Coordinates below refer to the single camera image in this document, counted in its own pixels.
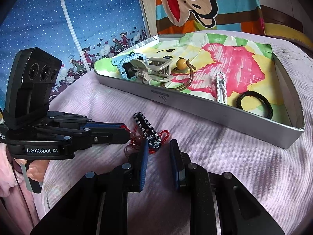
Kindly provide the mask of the person's left hand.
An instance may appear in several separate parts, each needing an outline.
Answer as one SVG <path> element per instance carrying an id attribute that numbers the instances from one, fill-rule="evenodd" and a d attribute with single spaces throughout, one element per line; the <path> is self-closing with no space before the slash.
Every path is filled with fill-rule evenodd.
<path id="1" fill-rule="evenodd" d="M 23 181 L 23 174 L 21 171 L 21 165 L 25 165 L 27 160 L 24 159 L 14 159 L 13 167 L 14 173 L 19 182 Z M 34 160 L 29 164 L 27 168 L 27 177 L 34 181 L 43 182 L 45 173 L 48 169 L 50 161 L 49 160 Z"/>

